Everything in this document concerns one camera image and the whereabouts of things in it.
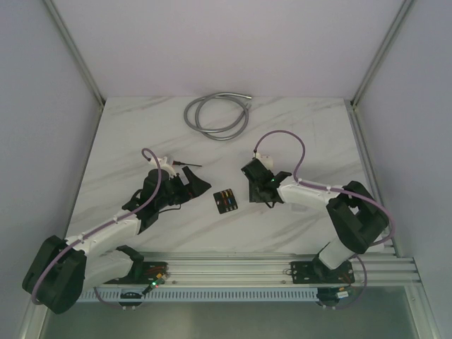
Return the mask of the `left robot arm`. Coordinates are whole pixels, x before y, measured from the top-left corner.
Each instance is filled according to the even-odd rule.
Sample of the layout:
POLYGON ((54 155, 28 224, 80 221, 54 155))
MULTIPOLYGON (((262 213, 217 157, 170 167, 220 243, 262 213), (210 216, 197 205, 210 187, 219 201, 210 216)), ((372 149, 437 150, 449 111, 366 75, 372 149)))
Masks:
POLYGON ((172 206, 181 206, 211 188, 188 167, 182 171, 187 183, 178 174, 152 169, 142 188, 122 206, 123 215, 78 236, 48 237, 25 274, 22 288, 35 303, 62 314, 83 292, 103 283, 145 281, 144 257, 126 241, 146 231, 172 206))

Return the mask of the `clear fuse box cover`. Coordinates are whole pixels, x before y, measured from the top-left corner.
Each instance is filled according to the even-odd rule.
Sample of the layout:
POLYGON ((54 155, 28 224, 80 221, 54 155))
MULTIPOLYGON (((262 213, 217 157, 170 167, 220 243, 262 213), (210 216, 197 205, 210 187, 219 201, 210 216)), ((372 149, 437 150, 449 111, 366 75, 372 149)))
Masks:
POLYGON ((306 206, 303 205, 298 205, 298 204, 292 204, 290 206, 290 210, 294 213, 305 213, 308 211, 308 208, 306 206))

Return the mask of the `black fuse box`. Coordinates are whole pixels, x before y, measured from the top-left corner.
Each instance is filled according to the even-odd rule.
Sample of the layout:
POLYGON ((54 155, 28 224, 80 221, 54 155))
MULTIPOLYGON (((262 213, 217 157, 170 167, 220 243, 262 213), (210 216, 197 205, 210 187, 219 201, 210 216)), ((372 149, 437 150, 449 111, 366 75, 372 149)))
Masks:
POLYGON ((238 209, 237 201, 231 189, 226 189, 213 194, 219 214, 232 212, 238 209))

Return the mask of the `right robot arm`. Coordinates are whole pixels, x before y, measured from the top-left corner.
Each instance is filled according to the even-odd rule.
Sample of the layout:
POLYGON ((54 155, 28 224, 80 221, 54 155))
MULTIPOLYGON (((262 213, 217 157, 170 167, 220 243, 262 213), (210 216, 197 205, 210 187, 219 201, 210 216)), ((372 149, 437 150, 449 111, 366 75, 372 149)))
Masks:
POLYGON ((273 174, 255 157, 242 168, 249 181, 250 201, 305 206, 328 214, 336 232, 316 255, 314 276, 328 282, 341 264, 355 254, 364 254, 388 227, 389 218, 356 181, 346 186, 321 186, 313 182, 297 183, 289 172, 273 174))

